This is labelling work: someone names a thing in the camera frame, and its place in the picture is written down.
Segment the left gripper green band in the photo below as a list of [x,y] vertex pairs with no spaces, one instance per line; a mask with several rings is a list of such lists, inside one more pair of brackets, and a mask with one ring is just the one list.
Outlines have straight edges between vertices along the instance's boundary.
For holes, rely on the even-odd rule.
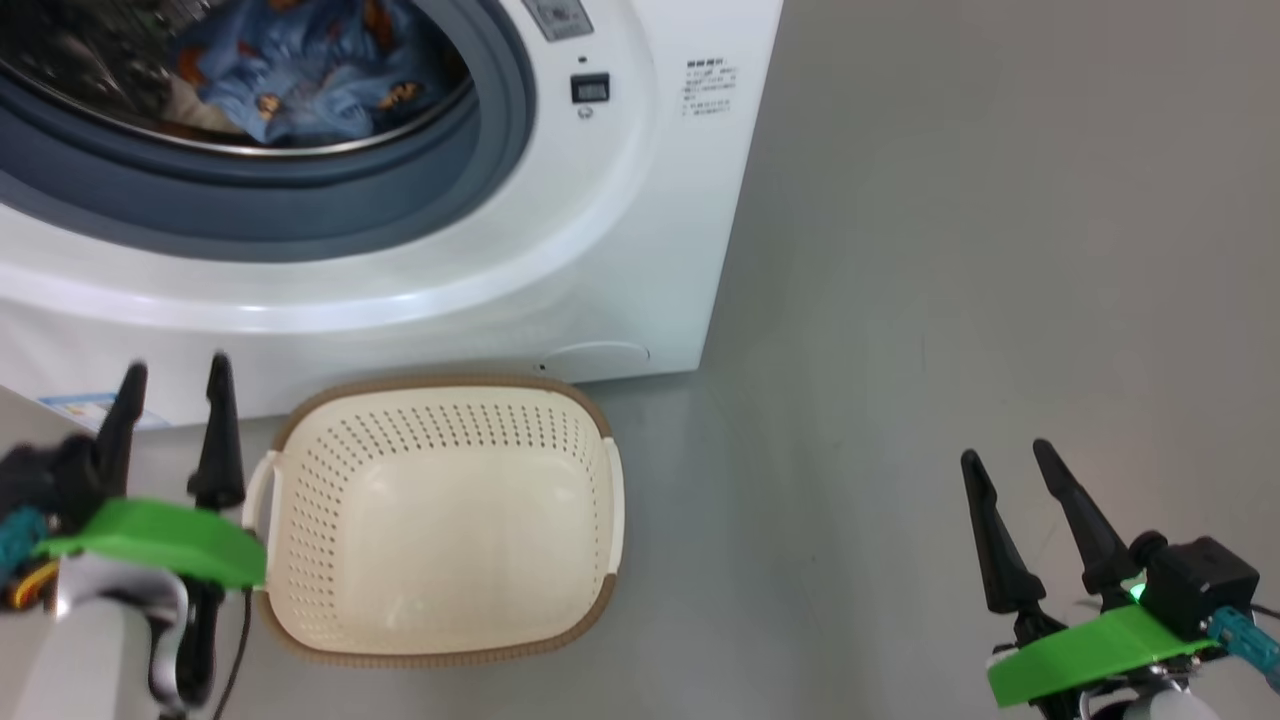
[[[93,445],[106,497],[127,495],[148,370],[132,363]],[[262,587],[268,552],[219,512],[244,502],[230,359],[212,356],[195,506],[110,498],[73,536],[42,541],[58,561],[52,629],[35,660],[40,707],[202,707],[216,675],[218,614],[233,592]]]

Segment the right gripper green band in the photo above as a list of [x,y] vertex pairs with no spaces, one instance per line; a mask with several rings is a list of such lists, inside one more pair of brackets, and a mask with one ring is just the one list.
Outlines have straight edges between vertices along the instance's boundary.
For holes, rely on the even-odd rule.
[[[1140,575],[1124,541],[1053,445],[1037,438],[1032,448],[1047,491],[1068,519],[1087,593],[1132,602],[1020,650],[995,653],[987,682],[997,707],[1065,700],[1066,715],[1082,719],[1076,706],[1088,693],[1184,687],[1222,656],[1221,647],[1206,638],[1180,639],[1139,603],[1142,592],[1124,587]],[[964,451],[961,469],[987,609],[997,615],[1037,611],[1046,597],[1043,583],[1023,562],[1000,516],[998,495],[979,454]]]

